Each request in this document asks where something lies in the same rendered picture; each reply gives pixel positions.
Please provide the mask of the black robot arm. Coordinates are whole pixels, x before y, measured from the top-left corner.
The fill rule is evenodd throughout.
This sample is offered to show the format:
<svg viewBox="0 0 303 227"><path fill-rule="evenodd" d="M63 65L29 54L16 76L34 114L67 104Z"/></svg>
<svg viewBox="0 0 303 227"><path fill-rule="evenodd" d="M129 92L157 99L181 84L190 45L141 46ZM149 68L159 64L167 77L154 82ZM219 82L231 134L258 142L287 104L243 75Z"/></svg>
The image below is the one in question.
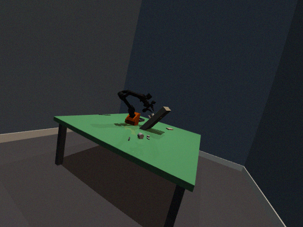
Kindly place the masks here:
<svg viewBox="0 0 303 227"><path fill-rule="evenodd" d="M126 93L126 94L124 95L124 93ZM150 98L152 98L152 96L150 95L150 93L148 93L145 96L143 94L140 94L140 93L138 94L138 93L135 93L133 91L130 91L129 89L128 90L119 91L117 94L118 94L119 98L121 100L123 100L124 103L128 106L128 108L129 108L128 112L129 112L129 115L130 115L129 117L131 117L131 118L135 117L135 114L134 114L135 108L133 107L133 105L130 105L129 102L126 100L126 97L128 95L132 95L134 97L139 98L140 102L142 101L144 103L146 101L146 103L143 105L144 107L146 107L148 104L150 104L147 100L149 100Z"/></svg>

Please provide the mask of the grey service panel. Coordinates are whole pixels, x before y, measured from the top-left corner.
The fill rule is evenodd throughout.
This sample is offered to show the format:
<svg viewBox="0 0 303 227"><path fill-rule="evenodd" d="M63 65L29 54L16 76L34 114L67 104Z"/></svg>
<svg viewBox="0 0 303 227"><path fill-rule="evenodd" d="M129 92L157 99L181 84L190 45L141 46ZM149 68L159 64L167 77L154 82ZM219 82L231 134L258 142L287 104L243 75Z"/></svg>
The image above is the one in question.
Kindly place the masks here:
<svg viewBox="0 0 303 227"><path fill-rule="evenodd" d="M171 110L168 107L162 107L156 114L154 114L144 125L139 129L147 130L152 128L157 122L159 122L164 116L166 116Z"/></svg>

